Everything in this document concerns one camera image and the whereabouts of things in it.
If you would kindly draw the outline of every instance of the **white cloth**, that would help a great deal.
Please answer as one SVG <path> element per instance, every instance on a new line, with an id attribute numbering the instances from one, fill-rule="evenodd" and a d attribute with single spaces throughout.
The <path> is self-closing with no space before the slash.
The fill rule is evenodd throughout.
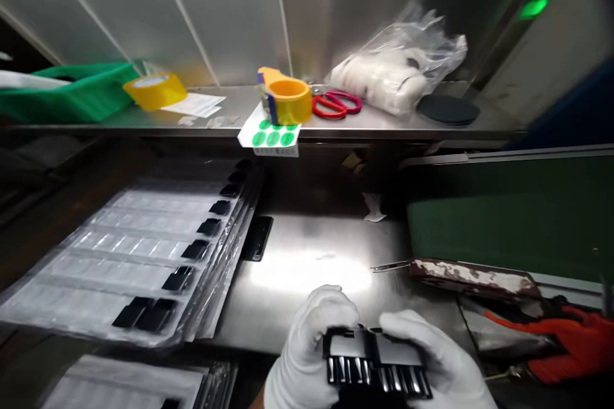
<path id="1" fill-rule="evenodd" d="M 475 361 L 460 346 L 418 313 L 383 313 L 385 333 L 408 339 L 427 352 L 427 378 L 433 399 L 411 401 L 416 409 L 496 409 Z"/>
<path id="2" fill-rule="evenodd" d="M 413 49 L 411 56 L 422 63 L 423 54 L 418 51 Z M 353 54 L 331 71 L 330 85 L 401 116 L 411 112 L 428 88 L 421 71 L 407 66 L 405 61 L 401 50 L 386 50 L 376 56 Z"/>
<path id="3" fill-rule="evenodd" d="M 326 409 L 339 400 L 326 378 L 322 336 L 329 327 L 355 327 L 356 306 L 341 286 L 313 291 L 296 312 L 281 356 L 264 385 L 265 409 Z"/>

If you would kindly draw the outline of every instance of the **plastic bag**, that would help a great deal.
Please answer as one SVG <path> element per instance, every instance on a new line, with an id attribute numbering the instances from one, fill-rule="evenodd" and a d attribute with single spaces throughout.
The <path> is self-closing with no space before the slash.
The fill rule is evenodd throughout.
<path id="1" fill-rule="evenodd" d="M 467 54 L 464 35 L 446 37 L 443 16 L 412 4 L 408 22 L 394 22 L 335 66 L 330 86 L 364 98 L 392 115 L 411 112 Z"/>

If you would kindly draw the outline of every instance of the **green light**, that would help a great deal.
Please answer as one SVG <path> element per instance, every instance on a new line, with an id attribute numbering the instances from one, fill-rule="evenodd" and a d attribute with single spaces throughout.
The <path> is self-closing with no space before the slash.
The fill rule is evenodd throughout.
<path id="1" fill-rule="evenodd" d="M 544 8 L 548 4 L 549 0 L 531 0 L 523 6 L 523 10 L 520 12 L 520 19 L 528 20 L 535 19 L 539 14 L 544 11 Z"/>

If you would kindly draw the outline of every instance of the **red glove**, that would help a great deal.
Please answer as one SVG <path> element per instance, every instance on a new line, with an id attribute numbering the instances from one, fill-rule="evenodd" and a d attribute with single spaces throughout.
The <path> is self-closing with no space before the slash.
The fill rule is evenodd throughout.
<path id="1" fill-rule="evenodd" d="M 614 368 L 614 321 L 572 307 L 562 309 L 579 316 L 582 322 L 554 318 L 516 324 L 496 318 L 490 312 L 484 315 L 501 326 L 531 334 L 551 334 L 561 342 L 568 354 L 527 363 L 529 370 L 544 383 L 558 383 Z"/>

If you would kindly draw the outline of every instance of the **black round pad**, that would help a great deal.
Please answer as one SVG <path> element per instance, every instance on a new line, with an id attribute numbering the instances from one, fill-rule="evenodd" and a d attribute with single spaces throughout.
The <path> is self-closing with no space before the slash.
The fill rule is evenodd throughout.
<path id="1" fill-rule="evenodd" d="M 417 110 L 432 120 L 454 126 L 469 125 L 480 114 L 470 100 L 446 95 L 424 96 Z"/>

